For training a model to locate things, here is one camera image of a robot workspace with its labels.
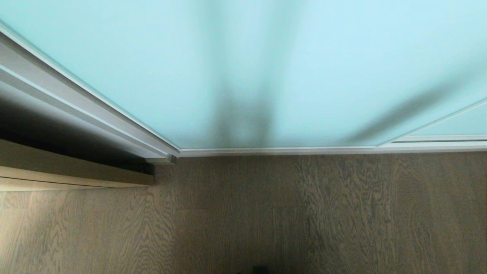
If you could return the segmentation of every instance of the small dark object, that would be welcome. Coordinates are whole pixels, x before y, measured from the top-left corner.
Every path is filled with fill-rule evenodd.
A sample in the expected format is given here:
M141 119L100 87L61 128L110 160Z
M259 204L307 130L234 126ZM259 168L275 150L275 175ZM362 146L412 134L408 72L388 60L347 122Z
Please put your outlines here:
M254 266L253 274L269 274L267 267L265 266Z

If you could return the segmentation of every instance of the hardwood floor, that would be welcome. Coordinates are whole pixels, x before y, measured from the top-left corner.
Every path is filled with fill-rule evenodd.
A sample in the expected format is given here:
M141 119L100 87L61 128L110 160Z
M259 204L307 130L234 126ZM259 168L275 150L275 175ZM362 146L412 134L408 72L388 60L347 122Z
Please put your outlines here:
M183 158L0 193L0 273L487 273L487 153Z

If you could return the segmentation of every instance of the light blue frosted glass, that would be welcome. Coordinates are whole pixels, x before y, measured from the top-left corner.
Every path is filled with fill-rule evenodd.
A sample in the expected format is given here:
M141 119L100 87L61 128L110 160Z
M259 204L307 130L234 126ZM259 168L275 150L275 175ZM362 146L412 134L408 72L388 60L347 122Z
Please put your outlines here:
M487 97L485 0L0 1L181 148L377 145Z
M479 106L440 122L414 135L487 134L487 105Z

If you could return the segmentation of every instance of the wooden floor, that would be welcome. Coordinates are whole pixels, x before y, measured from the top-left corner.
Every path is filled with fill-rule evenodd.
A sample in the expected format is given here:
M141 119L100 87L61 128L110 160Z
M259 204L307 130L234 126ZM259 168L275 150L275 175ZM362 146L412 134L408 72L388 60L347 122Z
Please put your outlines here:
M0 273L487 273L487 153L184 158L156 180L0 194Z

